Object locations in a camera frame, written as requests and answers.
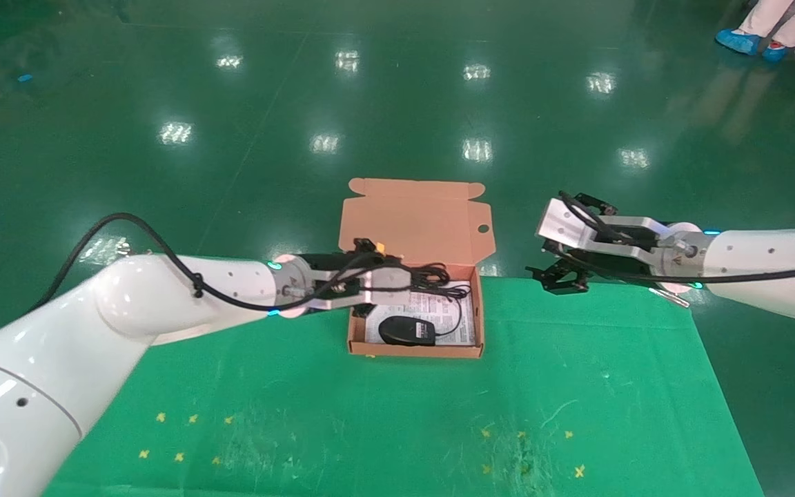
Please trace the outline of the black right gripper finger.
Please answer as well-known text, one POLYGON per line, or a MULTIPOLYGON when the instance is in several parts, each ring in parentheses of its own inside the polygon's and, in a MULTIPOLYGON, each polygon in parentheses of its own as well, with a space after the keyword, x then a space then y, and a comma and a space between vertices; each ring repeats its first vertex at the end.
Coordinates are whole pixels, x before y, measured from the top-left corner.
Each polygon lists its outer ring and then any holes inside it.
POLYGON ((594 197, 592 195, 580 193, 574 196, 574 199, 577 202, 580 202, 584 207, 588 208, 595 208, 599 211, 600 216, 616 216, 618 214, 618 210, 609 202, 603 201, 594 197))
POLYGON ((540 269, 527 266, 532 279, 538 281, 540 286, 552 295, 581 295, 589 290, 588 280, 590 271, 574 263, 573 259, 586 261, 586 255, 578 251, 554 252, 556 261, 548 268, 540 269))

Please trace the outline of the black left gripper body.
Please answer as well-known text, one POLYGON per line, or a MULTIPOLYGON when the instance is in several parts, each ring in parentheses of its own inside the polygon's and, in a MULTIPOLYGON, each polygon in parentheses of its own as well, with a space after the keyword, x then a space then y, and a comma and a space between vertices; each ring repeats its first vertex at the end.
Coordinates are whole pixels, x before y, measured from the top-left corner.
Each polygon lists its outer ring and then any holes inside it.
POLYGON ((371 251, 351 251, 348 253, 329 253, 329 254, 299 254, 297 258, 304 260, 310 268, 316 271, 334 271, 334 273, 348 273, 348 271, 362 269, 376 269, 382 267, 403 267, 399 257, 383 255, 382 253, 371 251))

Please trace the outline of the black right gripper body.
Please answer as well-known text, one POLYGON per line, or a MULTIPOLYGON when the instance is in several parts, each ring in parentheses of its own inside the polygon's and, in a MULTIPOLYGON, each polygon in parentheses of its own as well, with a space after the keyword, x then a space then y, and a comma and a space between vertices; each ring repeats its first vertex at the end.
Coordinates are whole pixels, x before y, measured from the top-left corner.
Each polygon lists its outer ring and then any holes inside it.
POLYGON ((643 251, 652 251, 658 246, 659 234, 644 226, 614 226, 614 224, 594 224, 598 243, 618 246, 635 246, 643 251))

